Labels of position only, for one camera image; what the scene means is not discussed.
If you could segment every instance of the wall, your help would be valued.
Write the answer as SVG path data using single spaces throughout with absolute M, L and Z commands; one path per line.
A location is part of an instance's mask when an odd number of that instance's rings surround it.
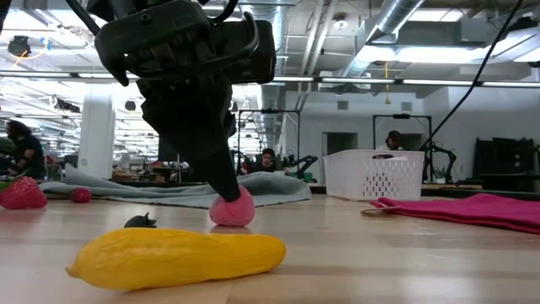
M 287 95 L 288 108 L 293 109 L 297 94 L 289 92 Z M 373 146 L 373 124 L 374 114 L 395 114 L 401 113 L 401 101 L 412 101 L 413 111 L 410 114 L 422 114 L 423 103 L 418 100 L 415 94 L 400 93 L 390 94 L 391 105 L 386 105 L 386 94 L 373 96 L 370 94 L 353 95 L 346 94 L 335 96 L 330 93 L 311 93 L 300 119 L 300 154 L 315 155 L 319 161 L 315 163 L 309 172 L 313 177 L 321 180 L 321 160 L 322 134 L 323 133 L 357 133 L 359 139 L 359 149 L 372 149 Z M 337 110 L 336 100 L 348 100 L 349 110 Z M 286 122 L 283 126 L 282 150 L 293 150 L 296 155 L 296 134 L 291 132 L 293 123 Z M 394 120 L 391 118 L 379 118 L 377 121 L 377 145 L 384 144 L 388 132 L 399 130 L 402 133 L 423 133 L 427 131 L 422 124 L 416 120 Z
M 534 76 L 522 81 L 536 81 Z M 463 97 L 467 88 L 444 88 L 424 100 L 426 115 L 438 123 Z M 476 88 L 435 136 L 437 144 L 457 156 L 454 179 L 473 174 L 476 138 L 533 138 L 540 144 L 540 94 L 535 89 Z M 447 162 L 438 161 L 436 166 Z

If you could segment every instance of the man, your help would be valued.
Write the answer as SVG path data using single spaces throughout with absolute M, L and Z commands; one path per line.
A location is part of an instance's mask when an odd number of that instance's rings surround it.
M 402 135 L 396 130 L 390 131 L 388 133 L 388 137 L 386 138 L 386 143 L 379 146 L 377 149 L 382 151 L 395 151 L 403 149 L 399 144 L 401 136 Z
M 6 133 L 15 144 L 15 165 L 19 168 L 19 171 L 9 169 L 9 175 L 17 176 L 26 171 L 26 176 L 43 178 L 46 170 L 39 139 L 32 136 L 32 131 L 26 125 L 17 121 L 8 122 Z
M 276 165 L 273 163 L 276 157 L 273 149 L 266 148 L 262 151 L 262 161 L 257 163 L 251 168 L 250 173 L 253 172 L 274 172 L 277 170 Z

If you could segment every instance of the column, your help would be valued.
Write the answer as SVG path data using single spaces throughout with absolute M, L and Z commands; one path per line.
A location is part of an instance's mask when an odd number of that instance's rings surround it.
M 78 169 L 90 176 L 111 178 L 115 140 L 115 108 L 111 84 L 86 84 Z

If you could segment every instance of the black cable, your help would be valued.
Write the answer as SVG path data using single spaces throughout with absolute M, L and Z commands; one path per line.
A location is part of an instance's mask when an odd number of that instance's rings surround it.
M 432 134 L 429 136 L 429 138 L 425 141 L 425 143 L 422 144 L 422 146 L 420 147 L 420 150 L 425 148 L 425 146 L 433 139 L 433 137 L 445 125 L 445 123 L 450 119 L 450 117 L 452 117 L 452 115 L 454 115 L 454 113 L 457 111 L 457 109 L 459 109 L 459 107 L 467 99 L 467 97 L 471 94 L 471 92 L 473 92 L 474 87 L 477 86 L 478 79 L 480 79 L 480 76 L 482 75 L 483 69 L 485 68 L 486 64 L 488 63 L 489 57 L 491 57 L 491 53 L 493 52 L 493 50 L 497 46 L 497 42 L 499 42 L 500 38 L 502 38 L 503 34 L 506 32 L 506 29 L 508 28 L 508 25 L 510 25 L 510 22 L 514 18 L 514 15 L 516 14 L 517 10 L 520 8 L 521 3 L 523 3 L 523 0 L 518 0 L 517 1 L 514 9 L 512 9 L 512 12 L 510 13 L 508 18 L 506 19 L 505 24 L 503 25 L 502 28 L 500 28 L 499 34 L 497 34 L 497 36 L 495 37 L 494 42 L 491 44 L 491 47 L 489 48 L 488 53 L 486 54 L 485 58 L 483 59 L 482 64 L 480 65 L 480 68 L 478 69 L 478 72 L 476 73 L 476 76 L 474 77 L 474 80 L 472 81 L 472 84 L 469 87 L 469 90 L 467 91 L 467 93 L 465 93 L 465 95 L 462 97 L 462 99 L 459 100 L 457 105 L 454 106 L 454 108 L 450 111 L 450 113 L 448 113 L 448 115 L 446 115 L 445 119 L 443 119 L 442 122 L 440 122 L 439 126 L 437 126 L 437 128 L 435 128 L 435 130 L 432 132 Z
M 77 0 L 66 0 L 67 5 L 74 11 L 74 13 L 83 20 L 84 24 L 94 35 L 98 35 L 100 32 L 100 27 L 95 23 L 95 21 L 90 17 L 90 14 L 84 9 Z
M 219 16 L 215 18 L 211 18 L 211 20 L 215 23 L 222 23 L 224 22 L 228 17 L 230 17 L 231 14 L 235 12 L 236 4 L 238 4 L 238 0 L 229 0 L 227 3 L 227 6 L 225 7 L 224 11 L 219 14 Z

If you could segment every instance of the pink ball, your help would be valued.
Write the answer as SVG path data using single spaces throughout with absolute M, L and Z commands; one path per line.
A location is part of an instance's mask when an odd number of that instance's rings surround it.
M 253 197 L 244 187 L 240 186 L 240 197 L 234 202 L 226 202 L 217 198 L 210 206 L 210 219 L 217 225 L 242 227 L 255 218 Z

